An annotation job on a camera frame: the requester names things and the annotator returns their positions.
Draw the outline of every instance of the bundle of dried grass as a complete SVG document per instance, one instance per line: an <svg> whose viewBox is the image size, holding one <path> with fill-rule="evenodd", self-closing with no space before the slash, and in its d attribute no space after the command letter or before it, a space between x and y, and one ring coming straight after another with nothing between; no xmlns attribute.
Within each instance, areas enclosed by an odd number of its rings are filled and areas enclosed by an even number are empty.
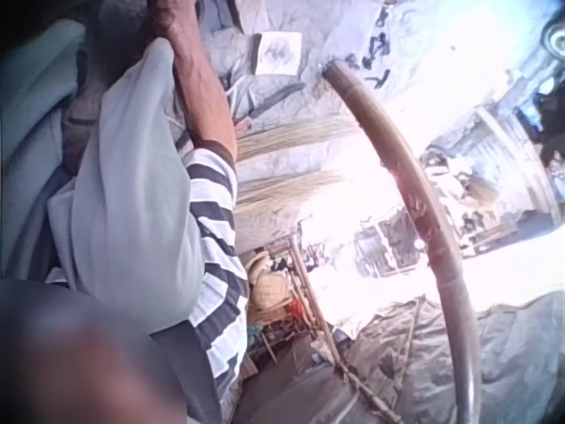
<svg viewBox="0 0 565 424"><path fill-rule="evenodd" d="M272 208L281 202L302 203L321 188L340 182L343 177L328 170L252 181L239 188L236 214Z"/></svg>
<svg viewBox="0 0 565 424"><path fill-rule="evenodd" d="M247 135L237 141L237 160L242 162L258 155L314 143L337 140L361 133L353 117L336 115L312 121L279 126Z"/></svg>

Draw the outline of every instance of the hand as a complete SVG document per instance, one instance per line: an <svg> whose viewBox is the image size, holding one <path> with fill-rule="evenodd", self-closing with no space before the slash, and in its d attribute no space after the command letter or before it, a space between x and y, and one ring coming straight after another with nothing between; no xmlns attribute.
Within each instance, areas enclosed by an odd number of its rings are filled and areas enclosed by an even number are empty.
<svg viewBox="0 0 565 424"><path fill-rule="evenodd" d="M185 33L185 25L196 19L197 0L147 0L154 35L171 43Z"/></svg>

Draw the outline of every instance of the fabric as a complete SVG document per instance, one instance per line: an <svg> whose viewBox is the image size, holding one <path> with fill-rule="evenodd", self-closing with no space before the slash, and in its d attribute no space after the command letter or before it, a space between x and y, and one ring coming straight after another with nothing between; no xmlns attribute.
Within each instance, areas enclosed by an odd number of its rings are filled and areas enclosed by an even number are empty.
<svg viewBox="0 0 565 424"><path fill-rule="evenodd" d="M200 230L168 107L173 52L155 40L103 96L79 174L49 201L71 288L151 334L190 315L202 285Z"/></svg>
<svg viewBox="0 0 565 424"><path fill-rule="evenodd" d="M157 40L104 96L79 175L49 202L63 271L48 282L129 315L159 334L171 357L172 346L187 349L182 328L190 320L221 397L247 347L249 290L234 248L237 179L211 140L197 142L183 168L167 129L173 88L172 50Z"/></svg>
<svg viewBox="0 0 565 424"><path fill-rule="evenodd" d="M233 208L235 171L205 148L187 159L191 214L202 237L204 278L190 321L207 350L220 397L235 381L247 349L247 274L236 256Z"/></svg>
<svg viewBox="0 0 565 424"><path fill-rule="evenodd" d="M60 107L77 90L76 56L84 32L81 24L60 20L0 61L5 277L37 276L30 271L30 252L40 237L46 202L68 181L52 176L62 162Z"/></svg>
<svg viewBox="0 0 565 424"><path fill-rule="evenodd" d="M521 307L498 305L478 316L480 422L539 424L565 396L563 296L553 291ZM247 383L232 422L386 422L328 363L314 364L310 341L296 340L278 355L278 365ZM346 361L406 424L452 422L453 369L438 304L419 298L379 311Z"/></svg>

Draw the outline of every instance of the bamboo pole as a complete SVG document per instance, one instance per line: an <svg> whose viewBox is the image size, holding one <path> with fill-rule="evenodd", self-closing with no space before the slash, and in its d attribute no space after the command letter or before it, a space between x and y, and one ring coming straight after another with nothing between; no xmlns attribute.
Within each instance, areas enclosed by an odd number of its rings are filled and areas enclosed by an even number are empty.
<svg viewBox="0 0 565 424"><path fill-rule="evenodd" d="M455 378L457 419L478 424L481 370L477 320L463 280L463 264L453 230L422 165L377 104L373 93L340 61L332 61L324 78L339 94L395 177L416 230L426 242L448 330Z"/></svg>
<svg viewBox="0 0 565 424"><path fill-rule="evenodd" d="M343 375L350 381L353 386L358 388L361 393L365 397L367 397L373 404L379 409L382 413L384 418L392 424L403 424L402 419L396 415L388 406L385 404L383 400L381 400L377 395L373 393L373 391L366 386L359 378L354 375L347 366L342 362L341 357L339 356L339 352L337 351L337 347L335 346L335 341L332 336L332 333L329 331L328 323L324 319L324 315L321 312L320 305L318 305L318 301L316 300L316 295L314 294L313 288L310 285L310 280L308 279L308 272L306 271L306 266L302 259L302 254L300 253L300 248L295 239L290 242L290 256L292 257L292 263L294 264L294 268L297 271L298 278L302 281L302 284L305 287L306 296L310 302L312 307L312 311L316 320L319 322L322 332L324 333L324 337L326 338L326 342L328 343L329 351L334 359L335 366L338 367L342 372Z"/></svg>

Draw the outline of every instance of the curved wooden pole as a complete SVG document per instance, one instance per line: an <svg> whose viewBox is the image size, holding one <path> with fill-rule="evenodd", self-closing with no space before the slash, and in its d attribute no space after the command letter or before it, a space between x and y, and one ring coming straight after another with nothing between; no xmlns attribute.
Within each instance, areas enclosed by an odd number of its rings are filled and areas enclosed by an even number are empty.
<svg viewBox="0 0 565 424"><path fill-rule="evenodd" d="M395 177L416 230L426 243L448 330L457 422L478 424L481 371L477 320L463 280L459 246L442 205L422 165L362 81L341 61L331 62L324 70L324 78L343 99Z"/></svg>

